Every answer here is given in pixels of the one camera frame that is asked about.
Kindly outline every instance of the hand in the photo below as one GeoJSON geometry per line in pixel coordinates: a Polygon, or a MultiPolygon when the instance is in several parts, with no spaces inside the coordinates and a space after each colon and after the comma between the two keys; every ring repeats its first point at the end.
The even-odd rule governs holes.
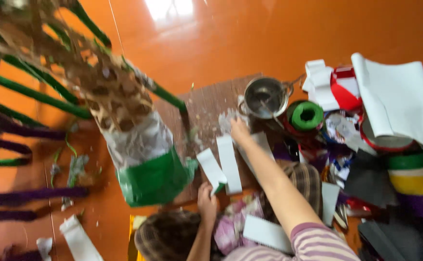
{"type": "Polygon", "coordinates": [[[216,213],[218,208],[218,202],[216,201],[216,196],[213,195],[210,198],[210,192],[213,190],[213,187],[208,183],[204,182],[198,189],[198,211],[202,217],[202,222],[208,228],[212,229],[216,221],[216,213]]]}
{"type": "Polygon", "coordinates": [[[248,141],[252,141],[252,137],[250,136],[250,130],[239,117],[237,120],[231,120],[231,136],[238,145],[243,146],[248,141]]]}

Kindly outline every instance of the striped shirt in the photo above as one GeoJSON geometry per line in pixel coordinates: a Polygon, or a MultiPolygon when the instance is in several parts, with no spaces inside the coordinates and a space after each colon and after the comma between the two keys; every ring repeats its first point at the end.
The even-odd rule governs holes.
{"type": "Polygon", "coordinates": [[[290,235],[294,257],[266,246],[240,247],[223,261],[359,261],[345,241],[324,225],[303,223],[290,235]]]}

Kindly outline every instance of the striped sleeve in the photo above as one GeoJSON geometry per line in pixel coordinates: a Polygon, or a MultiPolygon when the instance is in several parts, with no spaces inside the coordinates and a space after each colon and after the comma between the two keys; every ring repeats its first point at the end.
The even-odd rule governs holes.
{"type": "Polygon", "coordinates": [[[352,249],[324,225],[303,223],[290,235],[293,261],[359,261],[352,249]]]}

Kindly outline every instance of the green tape roll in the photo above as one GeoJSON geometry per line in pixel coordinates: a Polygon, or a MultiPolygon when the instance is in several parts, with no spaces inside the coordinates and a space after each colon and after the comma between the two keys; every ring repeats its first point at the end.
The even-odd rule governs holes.
{"type": "Polygon", "coordinates": [[[298,131],[310,131],[324,120],[324,110],[312,102],[300,103],[292,115],[292,125],[298,131]]]}

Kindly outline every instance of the orange floor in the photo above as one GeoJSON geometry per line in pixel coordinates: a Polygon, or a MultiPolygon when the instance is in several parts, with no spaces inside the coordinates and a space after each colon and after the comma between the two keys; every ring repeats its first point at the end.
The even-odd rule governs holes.
{"type": "MultiPolygon", "coordinates": [[[[107,33],[115,53],[174,93],[194,86],[263,72],[280,80],[304,72],[308,60],[349,64],[362,53],[382,63],[423,62],[423,1],[289,1],[289,0],[80,0],[90,17],[107,33]]],[[[65,20],[88,33],[74,17],[65,20]]],[[[7,65],[0,75],[54,96],[49,86],[7,65]]],[[[0,86],[0,103],[52,127],[64,128],[68,114],[24,98],[0,86]]],[[[0,168],[0,192],[49,185],[52,154],[63,143],[4,135],[34,150],[34,163],[0,168]]],[[[106,261],[127,258],[130,214],[146,215],[156,208],[129,208],[118,187],[105,142],[92,123],[70,137],[78,153],[90,155],[88,170],[103,167],[100,186],[65,212],[32,223],[0,222],[0,253],[9,244],[35,249],[39,237],[54,237],[53,260],[72,260],[59,225],[85,209],[84,228],[106,261]]],[[[0,151],[0,157],[13,156],[0,151]]],[[[66,149],[59,160],[68,165],[66,149]]],[[[57,178],[64,186],[66,176],[57,178]]],[[[59,200],[51,201],[59,207],[59,200]]],[[[25,209],[38,209],[36,202],[25,209]]]]}

